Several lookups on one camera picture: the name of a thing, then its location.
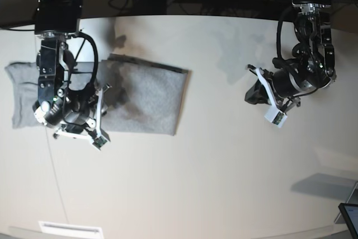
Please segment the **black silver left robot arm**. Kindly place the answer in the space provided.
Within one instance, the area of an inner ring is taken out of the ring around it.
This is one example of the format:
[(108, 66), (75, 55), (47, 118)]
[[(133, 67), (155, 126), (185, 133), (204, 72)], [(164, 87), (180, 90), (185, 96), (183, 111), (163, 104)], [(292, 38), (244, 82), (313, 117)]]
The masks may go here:
[[(276, 71), (257, 69), (249, 64), (247, 69), (263, 77), (263, 82), (256, 81), (246, 92), (245, 102), (276, 105), (288, 111), (290, 105), (300, 106), (301, 97), (327, 87), (336, 79), (330, 15), (325, 11), (331, 4), (331, 0), (291, 0), (291, 6), (283, 10), (277, 24), (277, 56), (272, 60)], [(293, 26), (298, 43), (292, 48), (292, 57), (285, 59), (281, 33), (288, 15), (295, 17)]]

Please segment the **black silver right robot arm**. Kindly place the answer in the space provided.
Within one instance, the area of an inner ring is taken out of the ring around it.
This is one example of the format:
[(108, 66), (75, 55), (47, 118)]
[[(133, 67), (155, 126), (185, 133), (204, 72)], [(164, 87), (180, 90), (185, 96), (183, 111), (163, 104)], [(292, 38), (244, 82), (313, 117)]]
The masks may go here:
[[(99, 66), (95, 41), (79, 30), (83, 0), (37, 0), (34, 33), (41, 40), (36, 65), (37, 100), (32, 109), (35, 119), (55, 130), (56, 137), (66, 135), (95, 144), (109, 141), (101, 128), (103, 96), (106, 85), (96, 83)], [(81, 90), (70, 89), (77, 60), (67, 40), (82, 38), (93, 50), (93, 69)]]

